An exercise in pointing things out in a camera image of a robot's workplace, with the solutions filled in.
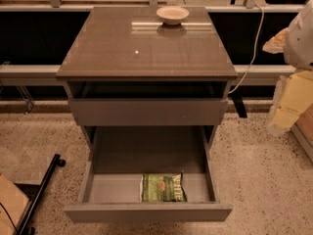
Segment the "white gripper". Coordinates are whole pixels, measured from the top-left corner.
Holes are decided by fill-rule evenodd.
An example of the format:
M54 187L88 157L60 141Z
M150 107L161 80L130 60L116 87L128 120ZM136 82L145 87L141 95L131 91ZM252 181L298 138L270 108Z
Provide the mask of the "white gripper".
M286 27L271 37L262 47L270 54L287 51ZM276 84L273 105L269 112L266 128L272 135L282 135L289 131L299 116L313 104L313 72L301 71L290 77L281 76Z

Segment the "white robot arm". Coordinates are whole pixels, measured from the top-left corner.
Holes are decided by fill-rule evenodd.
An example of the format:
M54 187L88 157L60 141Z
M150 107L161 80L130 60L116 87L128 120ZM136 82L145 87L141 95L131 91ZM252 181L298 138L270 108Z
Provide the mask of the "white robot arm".
M279 31L262 48L271 54L284 54L296 68L276 83L267 130L273 135L289 131L313 104L313 0L309 0L287 28Z

